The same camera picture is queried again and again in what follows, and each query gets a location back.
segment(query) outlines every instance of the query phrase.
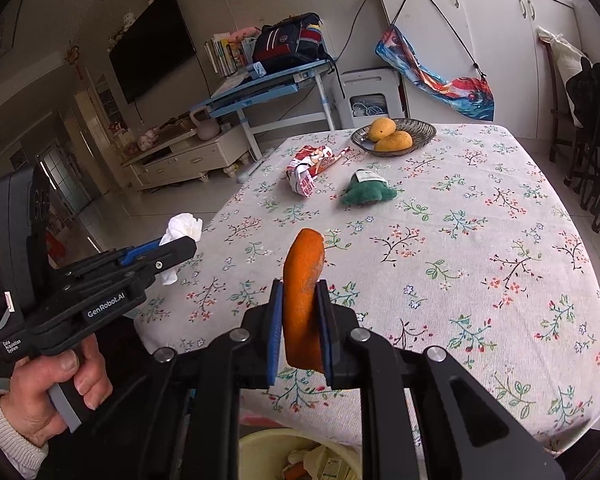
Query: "human hand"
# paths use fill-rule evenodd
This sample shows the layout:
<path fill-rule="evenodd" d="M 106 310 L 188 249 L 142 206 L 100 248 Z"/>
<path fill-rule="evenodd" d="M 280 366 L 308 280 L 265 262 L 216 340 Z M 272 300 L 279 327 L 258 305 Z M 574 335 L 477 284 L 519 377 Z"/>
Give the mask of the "human hand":
<path fill-rule="evenodd" d="M 96 336 L 91 334 L 83 339 L 80 348 L 84 355 L 81 366 L 73 350 L 53 357 L 24 358 L 16 362 L 11 375 L 11 391 L 0 398 L 0 407 L 13 429 L 34 446 L 44 446 L 47 440 L 67 427 L 46 393 L 53 384 L 73 377 L 75 389 L 92 410 L 113 390 Z"/>

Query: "mango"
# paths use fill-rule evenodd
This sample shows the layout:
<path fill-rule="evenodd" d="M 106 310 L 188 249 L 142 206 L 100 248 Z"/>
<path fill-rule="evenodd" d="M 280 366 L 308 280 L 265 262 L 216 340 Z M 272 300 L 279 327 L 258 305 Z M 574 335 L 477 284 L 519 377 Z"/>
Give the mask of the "mango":
<path fill-rule="evenodd" d="M 378 140 L 382 140 L 387 135 L 394 133 L 395 129 L 395 121 L 392 121 L 387 117 L 380 117 L 371 123 L 367 138 L 371 142 L 378 142 Z"/>
<path fill-rule="evenodd" d="M 413 146 L 413 139 L 407 132 L 398 130 L 378 140 L 374 149 L 376 152 L 398 152 Z"/>

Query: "white label tag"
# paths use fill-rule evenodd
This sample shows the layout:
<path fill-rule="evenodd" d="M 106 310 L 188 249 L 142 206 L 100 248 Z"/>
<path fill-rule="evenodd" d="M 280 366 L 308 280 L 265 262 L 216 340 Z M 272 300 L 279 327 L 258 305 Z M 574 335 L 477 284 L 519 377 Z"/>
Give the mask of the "white label tag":
<path fill-rule="evenodd" d="M 358 179 L 358 182 L 366 182 L 367 180 L 379 180 L 380 182 L 384 182 L 385 184 L 387 184 L 386 179 L 382 178 L 380 175 L 374 173 L 373 171 L 357 170 L 356 178 Z"/>
<path fill-rule="evenodd" d="M 7 300 L 7 308 L 9 312 L 15 312 L 16 309 L 13 307 L 13 300 L 11 299 L 11 293 L 8 290 L 4 291 L 4 297 Z"/>

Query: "hanging bag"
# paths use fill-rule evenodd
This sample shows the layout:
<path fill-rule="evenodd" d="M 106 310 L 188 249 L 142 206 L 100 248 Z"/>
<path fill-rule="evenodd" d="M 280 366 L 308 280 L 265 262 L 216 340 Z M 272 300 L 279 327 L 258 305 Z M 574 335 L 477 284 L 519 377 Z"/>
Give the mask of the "hanging bag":
<path fill-rule="evenodd" d="M 446 24 L 456 35 L 456 38 L 458 38 L 458 41 L 460 41 L 466 50 L 471 61 L 474 62 L 474 68 L 480 75 L 480 79 L 475 77 L 459 77 L 453 79 L 453 81 L 447 81 L 420 64 L 413 47 L 395 25 L 407 0 L 402 1 L 402 5 L 398 9 L 394 20 L 376 46 L 376 54 L 418 88 L 451 106 L 462 115 L 481 121 L 493 121 L 493 93 L 487 83 L 487 76 L 480 70 L 474 56 L 471 55 L 464 41 L 462 41 L 462 38 L 460 38 L 459 34 L 453 28 L 453 25 L 449 23 L 442 10 L 440 10 L 433 0 L 429 1 L 445 19 Z"/>

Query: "floral tablecloth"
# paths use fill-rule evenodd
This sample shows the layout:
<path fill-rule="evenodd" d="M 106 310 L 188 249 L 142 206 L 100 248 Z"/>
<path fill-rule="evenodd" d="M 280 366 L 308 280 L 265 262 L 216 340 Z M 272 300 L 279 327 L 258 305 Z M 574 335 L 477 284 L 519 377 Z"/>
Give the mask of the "floral tablecloth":
<path fill-rule="evenodd" d="M 424 148 L 376 158 L 352 130 L 287 139 L 205 228 L 178 282 L 156 284 L 136 317 L 149 351 L 200 348 L 269 297 L 301 228 L 324 235 L 331 299 L 394 346 L 446 348 L 543 445 L 569 447 L 600 417 L 600 292 L 578 232 L 542 172 L 504 128 L 443 124 Z M 284 169 L 298 149 L 352 150 L 310 198 Z M 398 196 L 340 204 L 360 168 Z M 360 444 L 357 392 L 290 368 L 244 391 L 244 406 L 308 434 Z M 411 409 L 411 420 L 415 417 Z M 419 444 L 415 428 L 416 443 Z"/>

